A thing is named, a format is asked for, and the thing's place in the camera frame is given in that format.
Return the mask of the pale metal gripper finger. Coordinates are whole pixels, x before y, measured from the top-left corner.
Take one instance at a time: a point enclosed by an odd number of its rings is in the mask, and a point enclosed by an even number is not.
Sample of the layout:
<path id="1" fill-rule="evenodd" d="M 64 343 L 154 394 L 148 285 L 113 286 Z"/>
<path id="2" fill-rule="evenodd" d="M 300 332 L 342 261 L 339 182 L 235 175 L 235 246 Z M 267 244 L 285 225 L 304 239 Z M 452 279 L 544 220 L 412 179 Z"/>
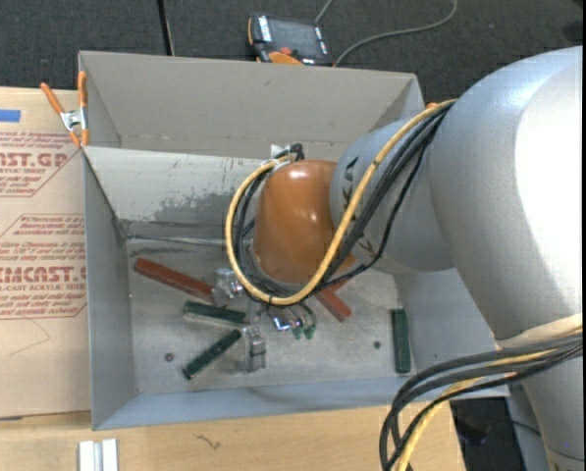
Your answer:
<path id="1" fill-rule="evenodd" d="M 217 307 L 240 304 L 245 300 L 244 288 L 232 269 L 219 268 L 214 271 L 212 299 Z"/>
<path id="2" fill-rule="evenodd" d="M 242 329 L 244 344 L 243 371 L 245 373 L 256 372 L 266 367 L 267 341 L 258 327 L 245 327 Z"/>

